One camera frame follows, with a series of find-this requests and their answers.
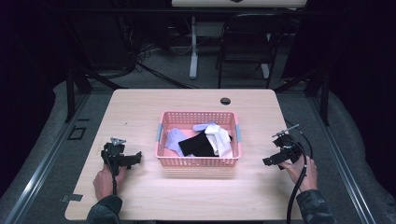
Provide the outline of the metal floor rail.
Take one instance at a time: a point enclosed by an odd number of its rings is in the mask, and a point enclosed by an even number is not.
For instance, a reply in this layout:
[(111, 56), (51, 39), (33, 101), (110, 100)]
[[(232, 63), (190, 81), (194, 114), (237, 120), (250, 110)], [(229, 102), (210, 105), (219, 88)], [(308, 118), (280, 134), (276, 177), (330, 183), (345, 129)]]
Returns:
[(330, 144), (330, 152), (332, 154), (332, 160), (335, 163), (335, 167), (341, 176), (343, 183), (346, 187), (346, 191), (351, 199), (355, 210), (360, 218), (361, 224), (377, 224), (373, 213), (371, 212), (368, 203), (364, 199), (361, 188), (356, 182), (353, 174), (351, 173), (346, 159), (344, 158), (341, 148), (339, 147), (330, 126), (327, 126), (321, 118), (319, 105), (315, 98), (308, 97), (307, 102), (311, 109), (314, 111), (314, 117), (318, 121), (320, 129), (324, 132), (328, 143)]
[(82, 112), (90, 96), (81, 94), (76, 102), (75, 114), (66, 121), (66, 98), (57, 96), (49, 119), (42, 129), (28, 158), (24, 162), (6, 194), (0, 199), (3, 214), (0, 224), (22, 224), (50, 171), (61, 153), (66, 136), (73, 130), (72, 124)]

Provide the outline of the black folding chair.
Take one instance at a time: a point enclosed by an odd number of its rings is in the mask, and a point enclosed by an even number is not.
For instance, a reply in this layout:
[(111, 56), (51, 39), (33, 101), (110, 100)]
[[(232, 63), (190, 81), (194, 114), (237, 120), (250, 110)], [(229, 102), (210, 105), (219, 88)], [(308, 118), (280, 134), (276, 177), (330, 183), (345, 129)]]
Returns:
[(281, 15), (241, 13), (233, 15), (222, 26), (216, 68), (221, 87), (225, 63), (254, 63), (257, 69), (267, 64), (269, 87), (275, 66), (278, 45), (286, 33), (289, 20)]

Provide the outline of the white desk leg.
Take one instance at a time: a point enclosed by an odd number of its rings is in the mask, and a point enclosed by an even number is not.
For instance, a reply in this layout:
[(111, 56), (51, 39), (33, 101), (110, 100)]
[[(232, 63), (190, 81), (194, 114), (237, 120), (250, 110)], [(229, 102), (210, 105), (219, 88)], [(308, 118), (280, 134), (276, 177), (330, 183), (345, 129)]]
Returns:
[(197, 35), (196, 35), (196, 19), (191, 18), (191, 66), (190, 79), (197, 78), (198, 70), (198, 52), (197, 52)]

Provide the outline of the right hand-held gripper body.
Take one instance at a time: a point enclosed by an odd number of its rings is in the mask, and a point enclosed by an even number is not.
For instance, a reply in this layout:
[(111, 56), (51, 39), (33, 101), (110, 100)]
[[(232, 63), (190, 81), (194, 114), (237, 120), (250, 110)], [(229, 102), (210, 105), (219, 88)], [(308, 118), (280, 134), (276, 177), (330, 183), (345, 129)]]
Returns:
[(295, 163), (304, 152), (302, 146), (298, 142), (295, 142), (289, 134), (290, 130), (297, 127), (298, 125), (294, 125), (274, 135), (275, 140), (273, 143), (276, 147), (280, 148), (280, 151), (273, 156), (280, 158), (281, 162), (290, 160), (292, 163)]

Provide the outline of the large lavender cloth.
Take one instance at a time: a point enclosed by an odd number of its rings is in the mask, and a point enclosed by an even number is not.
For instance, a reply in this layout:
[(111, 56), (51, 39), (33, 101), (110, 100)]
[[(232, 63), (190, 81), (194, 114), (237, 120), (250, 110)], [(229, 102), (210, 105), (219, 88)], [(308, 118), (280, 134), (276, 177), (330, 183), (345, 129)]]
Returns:
[(187, 140), (187, 136), (178, 128), (173, 128), (167, 133), (164, 146), (176, 152), (179, 157), (183, 157), (183, 151), (179, 145), (180, 142)]

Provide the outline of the white cloth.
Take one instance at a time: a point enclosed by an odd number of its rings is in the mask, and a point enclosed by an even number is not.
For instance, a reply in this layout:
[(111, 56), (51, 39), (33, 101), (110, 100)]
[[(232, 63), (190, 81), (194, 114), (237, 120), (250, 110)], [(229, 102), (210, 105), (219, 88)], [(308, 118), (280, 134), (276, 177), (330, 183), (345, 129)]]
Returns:
[(231, 158), (233, 156), (231, 137), (227, 130), (219, 125), (209, 125), (205, 129), (205, 135), (216, 156), (221, 158)]

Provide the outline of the white desk top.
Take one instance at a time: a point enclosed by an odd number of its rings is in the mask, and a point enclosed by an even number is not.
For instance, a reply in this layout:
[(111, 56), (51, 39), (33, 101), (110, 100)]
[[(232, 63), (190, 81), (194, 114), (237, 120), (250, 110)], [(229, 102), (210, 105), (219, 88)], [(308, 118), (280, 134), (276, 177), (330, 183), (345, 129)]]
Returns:
[(173, 7), (305, 7), (308, 0), (172, 0)]

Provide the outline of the black metal stand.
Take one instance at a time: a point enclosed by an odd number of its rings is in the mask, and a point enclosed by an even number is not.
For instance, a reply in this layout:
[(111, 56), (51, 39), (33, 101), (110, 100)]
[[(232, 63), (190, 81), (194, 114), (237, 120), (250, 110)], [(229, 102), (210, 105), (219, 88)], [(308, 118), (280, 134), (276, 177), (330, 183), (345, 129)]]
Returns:
[(102, 77), (98, 73), (83, 67), (83, 66), (73, 66), (70, 67), (66, 73), (66, 97), (67, 97), (67, 117), (66, 122), (69, 122), (71, 118), (74, 117), (76, 113), (76, 103), (75, 103), (75, 88), (82, 94), (90, 94), (92, 92), (92, 86), (88, 80), (88, 77), (92, 77), (99, 81), (100, 83), (108, 86), (110, 89), (118, 90), (121, 86)]
[(303, 80), (308, 79), (308, 84), (305, 87), (304, 94), (306, 97), (315, 97), (318, 91), (320, 93), (319, 115), (326, 126), (329, 126), (328, 120), (328, 105), (330, 96), (330, 74), (326, 68), (315, 68), (308, 73), (295, 77), (286, 84), (283, 84), (274, 89), (274, 92), (280, 93), (297, 85)]

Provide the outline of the small lavender cloth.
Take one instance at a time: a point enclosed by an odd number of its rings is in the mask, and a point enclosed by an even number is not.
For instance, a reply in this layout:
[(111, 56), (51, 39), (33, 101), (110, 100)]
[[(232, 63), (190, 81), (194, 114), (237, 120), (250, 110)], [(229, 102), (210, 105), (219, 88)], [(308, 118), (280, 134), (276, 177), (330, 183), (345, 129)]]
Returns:
[(216, 122), (214, 121), (210, 121), (210, 122), (206, 122), (206, 123), (200, 123), (200, 124), (195, 124), (192, 126), (192, 129), (196, 132), (202, 132), (204, 131), (208, 126), (211, 125), (216, 125)]

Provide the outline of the grey tape strip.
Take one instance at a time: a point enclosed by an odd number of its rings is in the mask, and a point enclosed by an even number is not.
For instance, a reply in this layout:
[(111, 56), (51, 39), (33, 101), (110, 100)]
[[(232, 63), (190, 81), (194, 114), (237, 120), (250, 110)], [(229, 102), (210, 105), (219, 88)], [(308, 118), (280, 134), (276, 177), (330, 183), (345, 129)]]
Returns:
[(81, 194), (65, 194), (61, 198), (61, 202), (63, 203), (69, 203), (69, 202), (80, 202), (82, 199)]

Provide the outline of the person's right hand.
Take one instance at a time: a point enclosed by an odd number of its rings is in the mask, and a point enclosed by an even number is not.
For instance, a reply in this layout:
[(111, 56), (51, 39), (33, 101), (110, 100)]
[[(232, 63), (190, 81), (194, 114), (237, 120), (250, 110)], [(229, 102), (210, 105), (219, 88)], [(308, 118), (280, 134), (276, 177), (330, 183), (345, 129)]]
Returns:
[(297, 183), (303, 169), (305, 169), (305, 173), (299, 187), (300, 192), (318, 189), (318, 169), (315, 162), (309, 156), (306, 156), (305, 158), (300, 157), (295, 163), (283, 161), (281, 165), (286, 169), (294, 184)]

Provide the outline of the person's left hand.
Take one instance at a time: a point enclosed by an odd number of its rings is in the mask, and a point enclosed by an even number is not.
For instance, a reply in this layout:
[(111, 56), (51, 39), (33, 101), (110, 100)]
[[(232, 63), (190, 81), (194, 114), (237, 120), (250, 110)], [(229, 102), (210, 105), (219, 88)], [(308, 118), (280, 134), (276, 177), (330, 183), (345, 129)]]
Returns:
[(103, 169), (99, 171), (92, 181), (95, 189), (95, 196), (98, 201), (104, 199), (105, 197), (113, 194), (113, 182), (117, 183), (116, 192), (120, 193), (122, 189), (122, 184), (125, 179), (126, 168), (121, 167), (119, 174), (112, 177), (110, 168), (105, 164)]

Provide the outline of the pink plastic basket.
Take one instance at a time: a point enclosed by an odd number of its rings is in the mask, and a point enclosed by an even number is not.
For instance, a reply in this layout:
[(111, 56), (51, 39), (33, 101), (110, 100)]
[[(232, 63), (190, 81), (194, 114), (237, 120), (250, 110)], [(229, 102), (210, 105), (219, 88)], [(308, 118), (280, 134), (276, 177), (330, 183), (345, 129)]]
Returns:
[[(192, 129), (195, 124), (214, 121), (223, 129), (227, 130), (233, 138), (231, 142), (233, 156), (231, 158), (221, 157), (179, 157), (175, 151), (164, 146), (167, 133), (173, 128), (180, 129), (187, 139), (194, 137), (200, 132)], [(162, 166), (220, 166), (234, 167), (241, 157), (240, 133), (237, 116), (228, 111), (164, 111), (157, 131), (155, 155)]]

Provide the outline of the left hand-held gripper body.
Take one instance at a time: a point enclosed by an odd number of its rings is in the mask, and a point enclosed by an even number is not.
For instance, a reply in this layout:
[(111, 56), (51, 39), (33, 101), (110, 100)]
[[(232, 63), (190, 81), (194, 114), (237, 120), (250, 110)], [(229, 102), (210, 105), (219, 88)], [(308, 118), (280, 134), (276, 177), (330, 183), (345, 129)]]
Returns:
[(111, 174), (118, 175), (120, 168), (126, 165), (126, 157), (123, 155), (126, 141), (111, 137), (108, 143), (104, 144), (101, 151), (101, 157), (106, 164)]

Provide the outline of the black cloth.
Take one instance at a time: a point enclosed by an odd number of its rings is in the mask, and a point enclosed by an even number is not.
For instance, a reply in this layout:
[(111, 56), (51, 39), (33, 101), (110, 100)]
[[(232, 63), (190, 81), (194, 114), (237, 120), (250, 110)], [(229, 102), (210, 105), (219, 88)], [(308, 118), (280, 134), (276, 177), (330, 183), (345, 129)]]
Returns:
[(179, 145), (184, 156), (218, 157), (214, 154), (213, 148), (207, 140), (205, 132), (200, 132), (194, 137), (180, 142)]

